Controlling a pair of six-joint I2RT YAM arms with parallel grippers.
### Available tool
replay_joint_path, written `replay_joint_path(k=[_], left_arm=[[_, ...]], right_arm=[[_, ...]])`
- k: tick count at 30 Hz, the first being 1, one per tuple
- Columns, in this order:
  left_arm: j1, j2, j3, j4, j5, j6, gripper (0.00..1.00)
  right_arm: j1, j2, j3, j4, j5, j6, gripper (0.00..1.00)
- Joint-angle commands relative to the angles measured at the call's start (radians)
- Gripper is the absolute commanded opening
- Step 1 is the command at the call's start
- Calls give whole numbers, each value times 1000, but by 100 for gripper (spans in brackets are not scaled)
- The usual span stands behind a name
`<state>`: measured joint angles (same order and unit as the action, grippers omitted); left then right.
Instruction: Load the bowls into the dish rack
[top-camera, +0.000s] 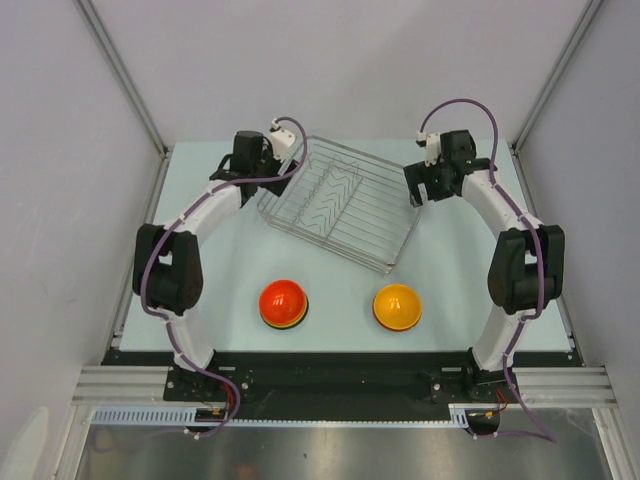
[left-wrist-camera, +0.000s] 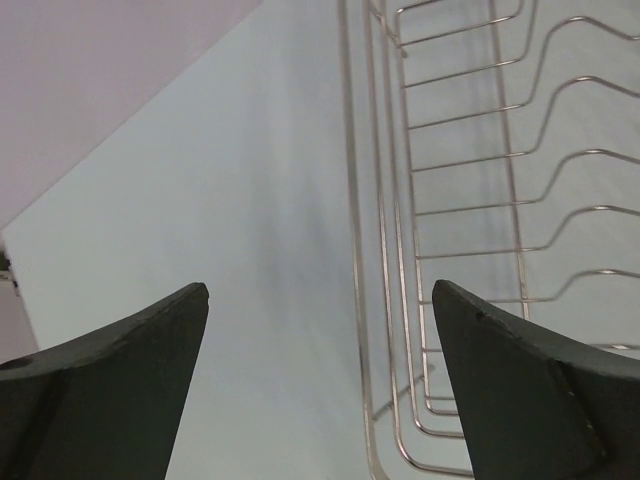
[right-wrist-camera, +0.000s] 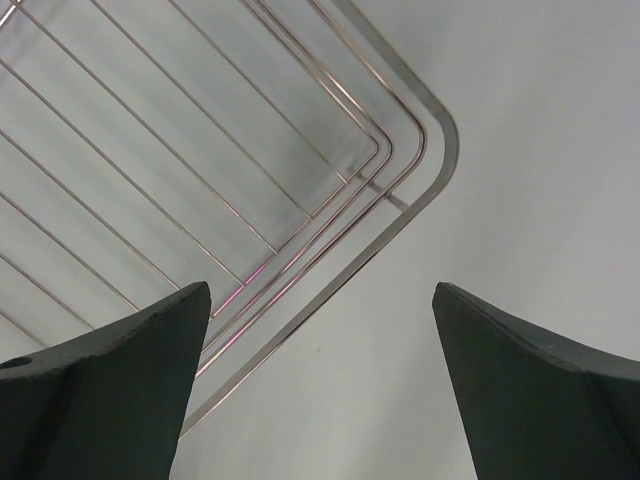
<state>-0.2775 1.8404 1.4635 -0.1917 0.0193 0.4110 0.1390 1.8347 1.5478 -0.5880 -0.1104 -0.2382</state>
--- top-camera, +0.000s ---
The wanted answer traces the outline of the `wire dish rack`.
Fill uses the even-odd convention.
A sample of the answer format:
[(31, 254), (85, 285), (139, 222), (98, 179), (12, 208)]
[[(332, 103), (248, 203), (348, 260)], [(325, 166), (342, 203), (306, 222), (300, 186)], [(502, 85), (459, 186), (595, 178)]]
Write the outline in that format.
[(384, 274), (421, 215), (400, 164), (318, 136), (284, 193), (265, 193), (257, 209), (268, 225)]

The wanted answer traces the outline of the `red-orange bowl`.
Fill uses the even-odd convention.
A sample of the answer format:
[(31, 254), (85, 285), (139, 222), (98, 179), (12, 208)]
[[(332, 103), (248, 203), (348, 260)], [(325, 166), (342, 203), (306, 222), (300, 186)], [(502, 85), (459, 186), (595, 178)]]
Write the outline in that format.
[(276, 280), (267, 285), (259, 297), (259, 313), (291, 313), (307, 311), (308, 299), (302, 287), (288, 279)]

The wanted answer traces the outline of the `yellow-green bowl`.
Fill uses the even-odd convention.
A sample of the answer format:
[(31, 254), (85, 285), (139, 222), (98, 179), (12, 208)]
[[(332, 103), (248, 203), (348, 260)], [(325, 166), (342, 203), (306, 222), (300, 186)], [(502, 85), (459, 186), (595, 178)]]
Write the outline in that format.
[(295, 328), (303, 322), (307, 316), (307, 311), (298, 312), (297, 314), (261, 312), (260, 315), (267, 326), (277, 330), (287, 330)]

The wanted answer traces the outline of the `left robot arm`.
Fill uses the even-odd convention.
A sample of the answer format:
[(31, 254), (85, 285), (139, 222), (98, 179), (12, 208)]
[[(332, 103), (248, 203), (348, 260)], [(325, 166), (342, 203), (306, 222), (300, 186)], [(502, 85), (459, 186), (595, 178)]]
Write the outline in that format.
[(221, 387), (220, 374), (208, 367), (215, 349), (198, 317), (204, 288), (200, 248), (259, 189), (284, 192), (303, 162), (293, 158), (298, 141), (276, 122), (268, 134), (237, 132), (231, 152), (191, 205), (164, 224), (145, 223), (137, 231), (133, 292), (143, 311), (164, 325), (176, 365), (190, 370), (185, 385), (199, 399), (214, 397)]

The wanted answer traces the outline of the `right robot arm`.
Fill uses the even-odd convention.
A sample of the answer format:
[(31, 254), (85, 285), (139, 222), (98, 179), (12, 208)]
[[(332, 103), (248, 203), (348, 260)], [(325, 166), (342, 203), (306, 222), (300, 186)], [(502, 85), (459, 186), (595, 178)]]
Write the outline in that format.
[(484, 401), (497, 389), (493, 372), (512, 365), (528, 324), (562, 293), (565, 234), (513, 199), (500, 182), (495, 160), (477, 156), (469, 131), (419, 132), (416, 144), (424, 159), (403, 168), (411, 204), (461, 198), (496, 239), (487, 274), (491, 311), (471, 347), (475, 367), (461, 376), (463, 393)]

